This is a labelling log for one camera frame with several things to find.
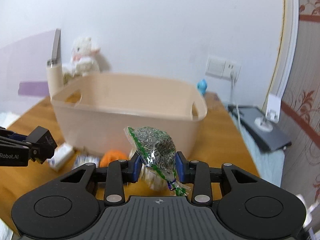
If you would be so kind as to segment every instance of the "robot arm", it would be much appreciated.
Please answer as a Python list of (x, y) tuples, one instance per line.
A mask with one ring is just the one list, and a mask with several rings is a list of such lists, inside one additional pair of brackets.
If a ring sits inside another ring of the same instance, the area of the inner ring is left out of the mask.
[(28, 161), (44, 163), (57, 147), (48, 129), (38, 126), (28, 136), (0, 127), (0, 166), (28, 166)]

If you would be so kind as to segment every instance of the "wall socket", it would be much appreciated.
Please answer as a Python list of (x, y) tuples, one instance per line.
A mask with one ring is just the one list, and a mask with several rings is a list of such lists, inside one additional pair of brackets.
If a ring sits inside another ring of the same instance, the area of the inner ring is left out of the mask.
[(235, 80), (237, 80), (238, 76), (239, 76), (240, 69), (241, 69), (241, 66), (238, 63), (230, 61), (230, 60), (226, 60), (222, 76), (224, 78), (231, 79), (231, 74), (233, 74), (235, 77)]
[(223, 58), (209, 56), (207, 62), (206, 73), (214, 75), (220, 78), (226, 78), (231, 80), (231, 74), (234, 75), (235, 80), (238, 79), (238, 75), (241, 69), (241, 65)]

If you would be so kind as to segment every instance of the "plastic bag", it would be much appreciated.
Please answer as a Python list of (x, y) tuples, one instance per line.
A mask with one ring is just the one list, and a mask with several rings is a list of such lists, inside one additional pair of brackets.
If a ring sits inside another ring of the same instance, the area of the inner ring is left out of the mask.
[(171, 137), (166, 132), (152, 127), (127, 127), (124, 130), (131, 145), (137, 148), (143, 164), (166, 180), (168, 188), (175, 191), (176, 196), (187, 195), (189, 187), (176, 179), (176, 147)]

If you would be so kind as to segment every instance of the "wallpaper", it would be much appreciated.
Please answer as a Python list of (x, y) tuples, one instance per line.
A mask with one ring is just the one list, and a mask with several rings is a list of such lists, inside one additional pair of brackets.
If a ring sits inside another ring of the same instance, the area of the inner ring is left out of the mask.
[[(320, 201), (320, 0), (300, 0), (298, 38), (279, 126), (290, 136), (281, 187)], [(320, 208), (311, 226), (320, 229)]]

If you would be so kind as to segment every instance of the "white cable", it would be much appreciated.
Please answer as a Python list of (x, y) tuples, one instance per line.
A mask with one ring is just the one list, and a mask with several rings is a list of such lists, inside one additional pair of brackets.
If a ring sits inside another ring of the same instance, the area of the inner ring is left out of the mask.
[(242, 126), (241, 126), (241, 121), (240, 121), (240, 111), (239, 111), (239, 106), (238, 103), (236, 103), (235, 100), (235, 95), (234, 95), (234, 88), (235, 88), (235, 83), (236, 83), (236, 77), (233, 75), (233, 73), (231, 73), (230, 75), (231, 77), (231, 95), (232, 95), (232, 103), (234, 105), (236, 105), (236, 110), (237, 110), (237, 116), (238, 116), (238, 127), (239, 127), (239, 131), (241, 133), (242, 138), (244, 138), (244, 135), (242, 133)]

